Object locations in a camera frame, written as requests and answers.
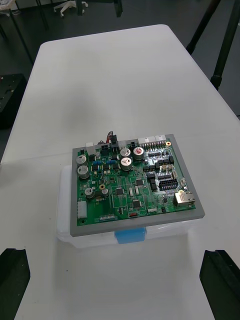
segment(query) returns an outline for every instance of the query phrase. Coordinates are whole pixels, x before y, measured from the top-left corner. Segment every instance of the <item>gray floor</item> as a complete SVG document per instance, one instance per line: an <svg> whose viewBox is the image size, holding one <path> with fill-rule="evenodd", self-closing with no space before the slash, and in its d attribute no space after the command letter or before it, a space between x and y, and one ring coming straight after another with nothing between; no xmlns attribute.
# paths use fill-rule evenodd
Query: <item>gray floor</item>
<svg viewBox="0 0 240 320"><path fill-rule="evenodd" d="M76 9L72 8L66 11L64 19L60 18L59 13L54 14L50 6L44 7L49 31L44 30L37 8L25 9L15 18L34 59L40 45L46 41L155 24L170 26L186 46L210 0L122 0L122 3L121 18L116 18L112 4L91 2L84 16L77 16ZM221 1L192 55L208 78L214 72L233 3L234 0ZM28 79L32 66L12 21L0 16L0 24L9 38L6 43L0 37L0 74L23 73ZM240 27L236 31L219 89L219 93L236 115L240 115L239 87ZM0 159L9 133L10 130L0 130Z"/></svg>

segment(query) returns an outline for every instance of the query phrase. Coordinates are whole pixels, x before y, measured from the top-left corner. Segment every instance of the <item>circuit board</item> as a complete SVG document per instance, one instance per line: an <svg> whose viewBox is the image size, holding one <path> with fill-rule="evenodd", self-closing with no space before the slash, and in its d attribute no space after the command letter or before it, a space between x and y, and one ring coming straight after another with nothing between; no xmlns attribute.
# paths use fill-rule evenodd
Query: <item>circuit board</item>
<svg viewBox="0 0 240 320"><path fill-rule="evenodd" d="M87 143L78 149L75 223L88 225L196 209L171 138Z"/></svg>

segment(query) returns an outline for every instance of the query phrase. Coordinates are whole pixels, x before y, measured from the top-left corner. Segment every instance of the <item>white table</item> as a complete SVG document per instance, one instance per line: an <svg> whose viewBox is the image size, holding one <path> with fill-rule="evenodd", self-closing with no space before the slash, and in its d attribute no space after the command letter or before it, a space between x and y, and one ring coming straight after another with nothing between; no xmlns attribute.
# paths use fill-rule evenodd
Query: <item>white table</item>
<svg viewBox="0 0 240 320"><path fill-rule="evenodd" d="M81 251L56 240L60 170L111 129L175 134L206 214L198 228ZM26 247L31 270L16 320L213 320L199 272L205 250L240 266L239 141L239 120L167 26L45 43L0 167L0 252Z"/></svg>

